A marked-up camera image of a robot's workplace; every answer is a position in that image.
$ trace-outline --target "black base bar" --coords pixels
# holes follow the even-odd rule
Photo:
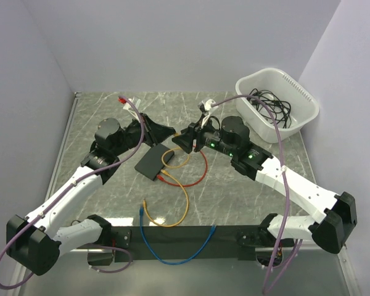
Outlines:
[[[217,226],[210,241],[197,258],[237,258],[255,261],[256,248],[274,247],[275,238],[265,227],[274,216],[275,214],[269,215],[260,225]],[[211,230],[211,226],[143,228],[150,246],[162,260],[189,258],[200,249]],[[116,247],[131,252],[134,260],[156,259],[144,243],[139,226],[112,226],[111,239],[115,240]],[[294,246],[293,239],[284,239],[281,242],[283,247]],[[115,252],[114,261],[127,262],[128,256],[122,252]]]

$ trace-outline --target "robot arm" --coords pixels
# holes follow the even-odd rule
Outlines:
[[[154,123],[146,114],[141,114],[146,132],[143,143],[154,146],[175,134],[175,129]],[[7,242],[22,228],[41,216],[33,226],[25,231],[13,243],[7,254],[36,275],[49,271],[57,259],[87,243],[106,244],[110,223],[105,219],[92,215],[82,223],[60,228],[74,208],[97,189],[102,187],[115,173],[118,166],[100,173],[95,170],[119,162],[118,155],[137,146],[141,137],[140,122],[133,120],[126,128],[121,128],[114,118],[108,118],[99,123],[89,154],[81,162],[74,175],[45,203],[30,212],[24,219],[15,215],[7,223]],[[76,182],[81,176],[90,174],[81,182]],[[68,186],[73,186],[49,211],[49,208]]]
[[[281,167],[278,158],[250,141],[249,128],[241,117],[226,117],[220,129],[214,128],[209,119],[213,109],[208,106],[215,102],[210,101],[199,105],[203,112],[200,120],[182,130],[179,136],[173,138],[173,142],[187,153],[192,151],[195,141],[195,152],[206,146],[226,154],[231,157],[231,165],[240,174],[284,195],[282,172],[285,170],[291,201],[309,216],[288,217],[282,239],[313,240],[322,249],[339,253],[357,223],[354,198],[346,192],[338,195],[325,190],[286,166]],[[269,220],[268,232],[277,238],[283,217],[270,214],[266,219]]]

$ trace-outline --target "white wall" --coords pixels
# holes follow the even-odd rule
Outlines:
[[[44,200],[72,98],[25,6],[0,0],[0,250],[8,219]],[[5,284],[13,265],[0,267]]]
[[[322,186],[351,192],[358,225],[348,248],[363,295],[370,295],[370,0],[344,0],[300,83],[321,104],[303,129]]]
[[[75,91],[227,91],[297,79],[339,0],[23,0]]]

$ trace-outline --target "tangled black cables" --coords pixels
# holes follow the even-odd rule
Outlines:
[[[290,111],[292,107],[289,102],[280,100],[271,91],[259,91],[257,88],[254,88],[250,92],[250,95],[258,97],[270,108],[270,111],[274,114],[275,121],[280,128],[290,128],[290,125],[292,124],[292,119],[290,117]],[[256,110],[261,116],[263,116],[264,119],[270,123],[273,123],[268,114],[261,113],[261,111],[264,109],[256,100],[251,98],[248,98],[247,100],[256,108]]]

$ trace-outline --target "white plastic basket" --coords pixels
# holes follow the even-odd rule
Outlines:
[[[243,77],[236,83],[237,94],[249,94],[253,88],[259,91],[269,90],[280,100],[291,104],[292,123],[289,128],[279,128],[281,139],[297,133],[300,128],[318,115],[319,105],[314,97],[284,71],[266,68]],[[236,107],[244,120],[263,140],[269,143],[278,142],[274,126],[264,119],[246,98],[237,99]]]

